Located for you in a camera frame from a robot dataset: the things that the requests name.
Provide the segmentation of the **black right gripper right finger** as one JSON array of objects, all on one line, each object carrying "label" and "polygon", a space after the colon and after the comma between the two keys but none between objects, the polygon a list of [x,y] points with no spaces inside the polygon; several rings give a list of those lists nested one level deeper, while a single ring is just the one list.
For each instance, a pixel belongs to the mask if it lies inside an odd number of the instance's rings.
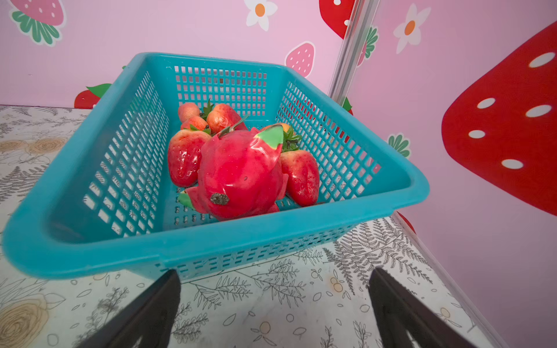
[{"label": "black right gripper right finger", "polygon": [[368,293],[384,347],[474,347],[384,269],[372,271]]}]

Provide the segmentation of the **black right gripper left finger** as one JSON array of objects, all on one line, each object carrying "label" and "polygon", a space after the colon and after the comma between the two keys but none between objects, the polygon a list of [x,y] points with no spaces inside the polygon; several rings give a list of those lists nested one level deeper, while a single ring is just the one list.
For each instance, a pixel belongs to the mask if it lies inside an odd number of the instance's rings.
[{"label": "black right gripper left finger", "polygon": [[178,306],[181,283],[167,271],[79,347],[167,347]]}]

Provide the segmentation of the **large fake strawberry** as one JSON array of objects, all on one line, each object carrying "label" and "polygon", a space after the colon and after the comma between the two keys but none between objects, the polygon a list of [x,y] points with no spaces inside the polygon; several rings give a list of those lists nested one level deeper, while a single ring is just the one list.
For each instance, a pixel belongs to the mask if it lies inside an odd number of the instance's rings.
[{"label": "large fake strawberry", "polygon": [[197,182],[201,148],[210,139],[211,135],[200,130],[180,130],[172,137],[168,146],[168,169],[176,186],[187,188]]},{"label": "large fake strawberry", "polygon": [[288,175],[287,196],[300,207],[313,206],[319,199],[319,168],[313,155],[305,150],[283,152],[282,172]]}]

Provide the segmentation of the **fake red dragon fruit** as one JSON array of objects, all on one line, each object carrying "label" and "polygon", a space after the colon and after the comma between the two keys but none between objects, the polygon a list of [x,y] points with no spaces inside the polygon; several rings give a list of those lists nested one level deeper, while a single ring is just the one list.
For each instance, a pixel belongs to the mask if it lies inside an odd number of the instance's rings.
[{"label": "fake red dragon fruit", "polygon": [[217,220],[278,213],[288,175],[281,169],[284,129],[232,130],[201,147],[198,184],[179,202]]}]

